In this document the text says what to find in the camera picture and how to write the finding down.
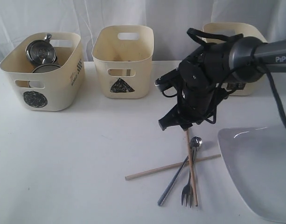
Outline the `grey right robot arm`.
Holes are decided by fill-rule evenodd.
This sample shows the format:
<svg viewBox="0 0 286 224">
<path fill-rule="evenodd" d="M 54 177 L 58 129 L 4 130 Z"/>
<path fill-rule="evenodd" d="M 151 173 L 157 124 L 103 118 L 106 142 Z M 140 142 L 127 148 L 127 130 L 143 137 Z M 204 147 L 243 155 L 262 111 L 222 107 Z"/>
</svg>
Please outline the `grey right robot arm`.
<svg viewBox="0 0 286 224">
<path fill-rule="evenodd" d="M 176 90 L 176 105 L 159 120 L 162 130 L 214 124 L 217 106 L 230 95 L 224 83 L 254 83 L 263 75 L 286 73 L 286 40 L 266 43 L 242 34 L 217 39 L 219 43 L 200 42 L 176 69 L 155 81 L 161 92 Z"/>
</svg>

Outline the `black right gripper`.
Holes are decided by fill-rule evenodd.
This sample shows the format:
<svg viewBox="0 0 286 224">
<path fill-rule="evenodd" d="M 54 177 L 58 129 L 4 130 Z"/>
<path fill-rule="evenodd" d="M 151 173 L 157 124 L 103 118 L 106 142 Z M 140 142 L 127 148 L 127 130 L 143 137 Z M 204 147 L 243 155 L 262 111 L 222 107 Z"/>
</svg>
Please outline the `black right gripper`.
<svg viewBox="0 0 286 224">
<path fill-rule="evenodd" d="M 196 122 L 183 117 L 211 117 L 216 108 L 226 98 L 224 83 L 233 83 L 233 71 L 229 66 L 232 43 L 209 43 L 200 46 L 183 59 L 178 71 L 182 78 L 181 92 L 175 105 L 158 123 L 162 130 L 180 126 L 187 131 Z"/>
</svg>

